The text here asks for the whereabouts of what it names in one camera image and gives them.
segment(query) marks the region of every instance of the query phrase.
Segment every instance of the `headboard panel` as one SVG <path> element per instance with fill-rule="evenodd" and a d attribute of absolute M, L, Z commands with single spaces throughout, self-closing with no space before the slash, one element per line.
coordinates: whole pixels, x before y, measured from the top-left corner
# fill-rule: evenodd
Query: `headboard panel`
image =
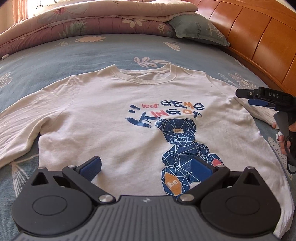
<path fill-rule="evenodd" d="M 231 43 L 234 56 L 268 86 L 296 95 L 296 13 L 275 0 L 187 0 Z"/>

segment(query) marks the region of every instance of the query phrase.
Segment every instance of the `pillow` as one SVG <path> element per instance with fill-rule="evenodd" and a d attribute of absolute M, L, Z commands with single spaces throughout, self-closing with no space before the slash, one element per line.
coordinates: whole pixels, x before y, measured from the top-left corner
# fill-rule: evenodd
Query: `pillow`
<path fill-rule="evenodd" d="M 197 13 L 177 16 L 167 23 L 175 29 L 178 38 L 189 38 L 205 44 L 230 45 L 219 29 Z"/>

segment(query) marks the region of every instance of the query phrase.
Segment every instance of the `pink curtain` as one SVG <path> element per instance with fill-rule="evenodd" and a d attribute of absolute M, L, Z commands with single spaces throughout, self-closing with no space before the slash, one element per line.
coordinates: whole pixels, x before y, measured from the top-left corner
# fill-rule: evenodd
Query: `pink curtain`
<path fill-rule="evenodd" d="M 28 18 L 28 0 L 12 0 L 13 21 L 18 23 Z"/>

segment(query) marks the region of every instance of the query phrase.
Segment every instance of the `shirt sleeve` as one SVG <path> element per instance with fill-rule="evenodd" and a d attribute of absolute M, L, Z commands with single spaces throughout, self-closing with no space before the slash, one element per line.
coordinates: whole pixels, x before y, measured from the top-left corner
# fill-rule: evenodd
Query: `shirt sleeve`
<path fill-rule="evenodd" d="M 221 80 L 214 79 L 209 75 L 207 75 L 207 78 L 215 87 L 220 89 L 222 93 L 237 100 L 251 114 L 252 117 L 262 120 L 269 125 L 272 125 L 272 123 L 275 122 L 274 114 L 277 113 L 277 111 L 262 106 L 251 106 L 248 103 L 248 99 L 238 98 L 235 95 L 235 91 L 238 89 L 237 87 L 227 84 Z"/>
<path fill-rule="evenodd" d="M 23 97 L 0 113 L 0 168 L 26 154 L 42 128 L 50 127 L 70 105 L 71 76 Z"/>

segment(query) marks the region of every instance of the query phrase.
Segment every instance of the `metal screw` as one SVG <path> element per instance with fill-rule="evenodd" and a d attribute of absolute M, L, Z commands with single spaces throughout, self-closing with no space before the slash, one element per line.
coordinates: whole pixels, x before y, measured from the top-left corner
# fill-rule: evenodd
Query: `metal screw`
<path fill-rule="evenodd" d="M 183 202 L 191 202 L 194 200 L 194 196 L 191 194 L 183 194 L 180 196 L 180 200 Z"/>
<path fill-rule="evenodd" d="M 99 201 L 100 202 L 111 202 L 113 201 L 113 196 L 109 194 L 101 195 L 99 196 Z"/>

